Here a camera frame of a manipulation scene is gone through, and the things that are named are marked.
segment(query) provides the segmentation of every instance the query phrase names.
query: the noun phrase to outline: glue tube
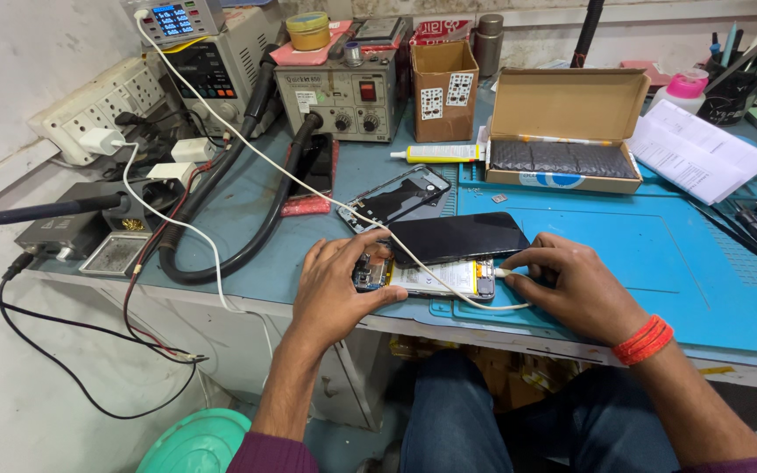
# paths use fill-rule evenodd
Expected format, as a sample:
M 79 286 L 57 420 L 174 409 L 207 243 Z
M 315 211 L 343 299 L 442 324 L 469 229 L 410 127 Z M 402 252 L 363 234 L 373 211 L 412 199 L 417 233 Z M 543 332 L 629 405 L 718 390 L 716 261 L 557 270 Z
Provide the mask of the glue tube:
M 404 157 L 410 164 L 475 162 L 480 159 L 478 145 L 408 146 L 408 151 L 392 152 L 390 157 Z

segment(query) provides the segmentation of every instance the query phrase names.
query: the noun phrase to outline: green plastic lid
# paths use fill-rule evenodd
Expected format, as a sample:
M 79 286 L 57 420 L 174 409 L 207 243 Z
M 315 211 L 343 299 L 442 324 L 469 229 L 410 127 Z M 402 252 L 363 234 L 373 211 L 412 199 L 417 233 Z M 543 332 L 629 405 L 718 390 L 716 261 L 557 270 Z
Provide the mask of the green plastic lid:
M 224 473 L 250 419 L 230 409 L 206 409 L 174 424 L 145 454 L 136 473 Z

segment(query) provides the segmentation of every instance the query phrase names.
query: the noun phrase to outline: pink bottle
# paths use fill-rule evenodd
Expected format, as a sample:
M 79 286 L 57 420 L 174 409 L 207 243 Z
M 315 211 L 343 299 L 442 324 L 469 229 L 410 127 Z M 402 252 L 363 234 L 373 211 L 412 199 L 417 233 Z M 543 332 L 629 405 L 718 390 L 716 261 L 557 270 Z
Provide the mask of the pink bottle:
M 702 69 L 689 69 L 675 74 L 668 85 L 656 92 L 647 112 L 665 99 L 689 113 L 697 114 L 706 101 L 706 94 L 702 91 L 707 85 L 708 72 Z

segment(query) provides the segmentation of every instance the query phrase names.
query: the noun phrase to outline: open cardboard box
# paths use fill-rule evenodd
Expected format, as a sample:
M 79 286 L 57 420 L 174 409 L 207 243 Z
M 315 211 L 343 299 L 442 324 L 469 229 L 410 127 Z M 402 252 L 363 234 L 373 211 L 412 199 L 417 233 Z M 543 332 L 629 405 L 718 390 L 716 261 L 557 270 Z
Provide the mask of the open cardboard box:
M 414 67 L 414 137 L 417 143 L 435 141 L 468 141 L 473 136 L 475 97 L 478 92 L 478 63 L 472 56 L 469 42 L 449 41 L 439 45 L 411 46 Z M 468 98 L 464 105 L 449 104 L 453 76 L 471 76 Z M 422 90 L 442 90 L 438 103 L 440 118 L 423 113 L 426 100 Z
M 608 141 L 621 150 L 621 159 L 637 178 L 503 171 L 490 169 L 487 159 L 485 181 L 635 193 L 644 180 L 624 140 L 633 135 L 649 86 L 644 69 L 503 70 L 489 127 L 491 141 L 526 140 L 522 135 Z

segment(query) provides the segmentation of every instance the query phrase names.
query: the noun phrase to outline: jeans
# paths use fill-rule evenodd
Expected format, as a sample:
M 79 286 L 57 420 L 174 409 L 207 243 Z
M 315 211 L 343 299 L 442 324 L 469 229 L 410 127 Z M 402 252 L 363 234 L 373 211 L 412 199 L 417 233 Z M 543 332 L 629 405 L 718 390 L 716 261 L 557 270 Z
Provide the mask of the jeans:
M 401 473 L 510 472 L 510 453 L 568 459 L 575 472 L 662 472 L 679 463 L 647 394 L 624 369 L 585 371 L 541 402 L 495 415 L 484 376 L 441 350 L 416 379 Z M 521 472 L 521 465 L 516 465 Z

